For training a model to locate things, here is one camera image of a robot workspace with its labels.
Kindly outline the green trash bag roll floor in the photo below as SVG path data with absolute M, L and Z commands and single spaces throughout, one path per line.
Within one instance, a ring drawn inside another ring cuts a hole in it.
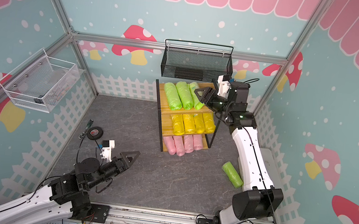
M 189 90 L 190 90 L 190 94 L 192 95 L 192 100 L 193 100 L 193 104 L 194 104 L 194 108 L 196 110 L 200 110 L 201 108 L 203 108 L 204 104 L 202 102 L 199 101 L 198 96 L 196 95 L 195 91 L 197 89 L 200 88 L 199 84 L 197 82 L 191 82 L 189 84 Z

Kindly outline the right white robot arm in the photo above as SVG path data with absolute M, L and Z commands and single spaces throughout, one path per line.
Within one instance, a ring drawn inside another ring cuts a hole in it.
M 229 128 L 239 155 L 243 190 L 232 197 L 232 204 L 219 211 L 213 224 L 242 224 L 275 217 L 284 199 L 267 171 L 258 141 L 257 122 L 247 110 L 250 84 L 221 77 L 215 88 L 197 88 L 195 97 Z

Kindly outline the green trash bag roll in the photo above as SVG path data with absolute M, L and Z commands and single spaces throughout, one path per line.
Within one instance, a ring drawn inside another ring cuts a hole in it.
M 176 83 L 176 89 L 182 102 L 183 108 L 185 110 L 191 110 L 194 107 L 194 103 L 189 85 L 186 82 L 180 81 Z
M 183 106 L 175 84 L 169 82 L 165 83 L 164 91 L 170 110 L 180 110 Z
M 243 180 L 241 179 L 240 175 L 237 173 L 235 167 L 230 161 L 222 165 L 222 170 L 227 175 L 233 187 L 241 188 L 243 186 Z

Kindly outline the pink trash bag roll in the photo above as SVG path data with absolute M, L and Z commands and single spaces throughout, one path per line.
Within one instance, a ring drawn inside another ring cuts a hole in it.
M 173 137 L 172 136 L 164 136 L 163 142 L 165 144 L 165 147 L 167 148 L 167 152 L 170 155 L 175 155 L 176 154 L 176 146 L 175 146 Z
M 193 135 L 184 135 L 183 144 L 185 153 L 192 153 L 194 151 Z
M 182 136 L 173 136 L 174 146 L 176 150 L 176 154 L 179 157 L 182 157 L 185 155 L 185 147 Z
M 193 147 L 194 150 L 196 151 L 203 149 L 203 135 L 201 134 L 193 135 Z

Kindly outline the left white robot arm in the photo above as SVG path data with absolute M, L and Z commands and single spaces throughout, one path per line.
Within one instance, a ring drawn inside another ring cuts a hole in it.
M 74 164 L 70 173 L 55 176 L 34 192 L 0 205 L 0 224 L 44 224 L 71 217 L 85 219 L 92 209 L 89 191 L 128 170 L 139 156 L 139 151 L 125 151 L 104 164 L 95 157 L 86 158 Z

